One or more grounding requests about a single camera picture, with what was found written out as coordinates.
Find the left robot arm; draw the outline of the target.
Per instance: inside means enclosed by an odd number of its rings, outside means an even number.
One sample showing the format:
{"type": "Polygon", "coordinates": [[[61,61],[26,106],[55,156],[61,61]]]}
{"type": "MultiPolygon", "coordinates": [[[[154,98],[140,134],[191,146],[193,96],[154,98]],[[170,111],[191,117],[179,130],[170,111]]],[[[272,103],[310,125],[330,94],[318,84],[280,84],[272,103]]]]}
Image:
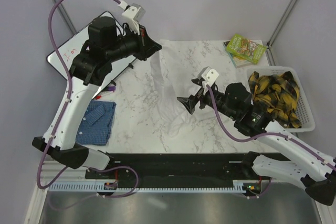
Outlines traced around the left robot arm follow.
{"type": "Polygon", "coordinates": [[[88,26],[89,38],[68,69],[70,84],[62,104],[47,132],[33,139],[33,147],[70,168],[92,167],[103,178],[114,175],[115,165],[110,162],[110,156],[76,143],[76,136],[90,101],[112,71],[112,63],[129,56],[145,61],[161,50],[161,45],[148,36],[144,26],[138,28],[134,32],[130,25],[124,24],[122,36],[117,34],[112,17],[92,21],[88,26]]]}

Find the blue checkered folded shirt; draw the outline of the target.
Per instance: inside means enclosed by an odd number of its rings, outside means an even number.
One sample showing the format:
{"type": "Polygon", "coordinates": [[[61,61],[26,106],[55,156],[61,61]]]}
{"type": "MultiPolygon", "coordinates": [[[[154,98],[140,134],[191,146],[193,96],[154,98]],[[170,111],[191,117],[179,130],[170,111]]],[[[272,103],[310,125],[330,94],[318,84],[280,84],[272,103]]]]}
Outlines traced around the blue checkered folded shirt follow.
{"type": "Polygon", "coordinates": [[[76,143],[106,146],[111,135],[116,107],[115,102],[90,101],[79,125],[76,143]]]}

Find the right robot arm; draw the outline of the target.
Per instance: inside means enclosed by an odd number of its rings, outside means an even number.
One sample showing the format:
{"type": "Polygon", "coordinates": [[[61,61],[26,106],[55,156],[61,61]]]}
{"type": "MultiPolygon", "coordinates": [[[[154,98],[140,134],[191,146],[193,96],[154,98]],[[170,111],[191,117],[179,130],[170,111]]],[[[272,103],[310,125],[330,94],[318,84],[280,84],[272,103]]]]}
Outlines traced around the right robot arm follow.
{"type": "Polygon", "coordinates": [[[212,108],[228,137],[239,143],[257,140],[288,158],[287,162],[249,153],[240,166],[248,179],[256,175],[280,179],[303,189],[313,200],[331,206],[335,201],[335,158],[327,155],[288,132],[268,112],[251,101],[242,83],[231,83],[224,93],[203,79],[193,79],[200,86],[195,95],[177,100],[193,114],[200,109],[212,108]]]}

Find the green book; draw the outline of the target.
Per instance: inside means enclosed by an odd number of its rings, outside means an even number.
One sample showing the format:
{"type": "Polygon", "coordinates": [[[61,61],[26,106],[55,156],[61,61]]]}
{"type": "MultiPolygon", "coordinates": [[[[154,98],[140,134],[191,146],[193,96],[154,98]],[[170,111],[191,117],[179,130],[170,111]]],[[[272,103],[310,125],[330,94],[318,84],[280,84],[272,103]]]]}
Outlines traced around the green book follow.
{"type": "Polygon", "coordinates": [[[266,46],[235,34],[231,40],[225,41],[224,47],[236,68],[256,65],[266,51],[266,46]]]}

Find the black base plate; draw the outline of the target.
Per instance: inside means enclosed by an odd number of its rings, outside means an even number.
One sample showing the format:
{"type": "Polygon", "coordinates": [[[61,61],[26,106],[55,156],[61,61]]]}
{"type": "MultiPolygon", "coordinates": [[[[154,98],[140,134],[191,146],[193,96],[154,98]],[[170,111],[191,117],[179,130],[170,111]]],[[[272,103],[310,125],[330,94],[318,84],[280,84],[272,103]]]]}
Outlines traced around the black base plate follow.
{"type": "Polygon", "coordinates": [[[243,164],[246,154],[112,154],[107,173],[87,171],[86,179],[116,179],[124,186],[228,186],[234,180],[259,181],[243,164]]]}

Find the white dry-erase board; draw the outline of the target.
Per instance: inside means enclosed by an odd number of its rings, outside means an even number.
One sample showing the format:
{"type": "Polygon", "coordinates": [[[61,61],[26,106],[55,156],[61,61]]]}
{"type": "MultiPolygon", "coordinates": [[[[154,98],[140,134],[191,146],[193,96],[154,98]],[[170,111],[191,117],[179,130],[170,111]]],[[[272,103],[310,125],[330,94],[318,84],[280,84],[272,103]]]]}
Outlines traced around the white dry-erase board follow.
{"type": "MultiPolygon", "coordinates": [[[[58,47],[58,50],[68,70],[70,70],[70,67],[72,65],[75,56],[80,53],[82,45],[89,38],[88,27],[89,24],[87,24],[84,28],[82,28],[70,39],[68,39],[66,42],[64,42],[61,46],[58,47]]],[[[133,64],[135,61],[136,58],[134,56],[129,56],[127,58],[113,62],[112,71],[108,75],[106,75],[102,83],[102,86],[98,89],[96,95],[100,93],[101,90],[104,89],[106,86],[109,86],[112,83],[112,81],[114,81],[123,71],[125,71],[125,69],[129,66],[129,64],[133,64]]],[[[64,70],[64,67],[62,66],[55,52],[52,52],[47,56],[47,62],[67,80],[67,75],[64,70]]]]}

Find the yellow black plaid shirt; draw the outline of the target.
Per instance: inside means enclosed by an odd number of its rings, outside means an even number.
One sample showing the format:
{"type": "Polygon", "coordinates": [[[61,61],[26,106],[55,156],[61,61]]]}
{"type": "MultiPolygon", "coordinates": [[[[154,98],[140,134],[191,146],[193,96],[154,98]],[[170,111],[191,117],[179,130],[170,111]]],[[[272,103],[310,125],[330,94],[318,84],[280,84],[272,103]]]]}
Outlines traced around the yellow black plaid shirt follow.
{"type": "Polygon", "coordinates": [[[268,76],[254,71],[248,79],[248,84],[253,103],[271,114],[284,128],[302,127],[296,115],[300,88],[290,71],[268,76]]]}

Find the white plastic basket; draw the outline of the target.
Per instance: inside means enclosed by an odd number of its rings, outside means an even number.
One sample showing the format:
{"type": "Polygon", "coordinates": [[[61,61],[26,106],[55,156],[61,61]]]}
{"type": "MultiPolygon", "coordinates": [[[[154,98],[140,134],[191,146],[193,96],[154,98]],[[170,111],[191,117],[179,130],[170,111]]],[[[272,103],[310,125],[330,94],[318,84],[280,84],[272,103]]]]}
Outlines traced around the white plastic basket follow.
{"type": "Polygon", "coordinates": [[[281,75],[287,71],[290,71],[300,89],[299,101],[297,103],[296,115],[301,122],[301,128],[288,128],[288,132],[291,133],[303,133],[311,132],[315,129],[316,124],[313,118],[313,114],[310,109],[309,102],[307,100],[304,89],[301,85],[300,79],[293,68],[284,66],[250,66],[245,69],[245,80],[244,84],[248,88],[248,79],[250,75],[254,72],[258,72],[261,76],[271,76],[273,74],[281,75]]]}

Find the white long sleeve shirt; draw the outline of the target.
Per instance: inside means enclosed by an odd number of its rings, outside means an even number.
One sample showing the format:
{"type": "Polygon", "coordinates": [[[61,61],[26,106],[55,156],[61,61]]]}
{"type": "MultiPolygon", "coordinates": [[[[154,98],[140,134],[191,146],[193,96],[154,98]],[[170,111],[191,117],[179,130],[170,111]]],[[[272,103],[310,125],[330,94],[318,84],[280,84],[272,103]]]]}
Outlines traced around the white long sleeve shirt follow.
{"type": "Polygon", "coordinates": [[[175,137],[182,127],[212,117],[210,109],[191,115],[177,100],[179,96],[187,97],[199,90],[191,79],[202,70],[200,60],[204,56],[200,41],[160,40],[159,44],[162,49],[150,58],[151,76],[159,95],[159,116],[165,123],[168,136],[175,137]]]}

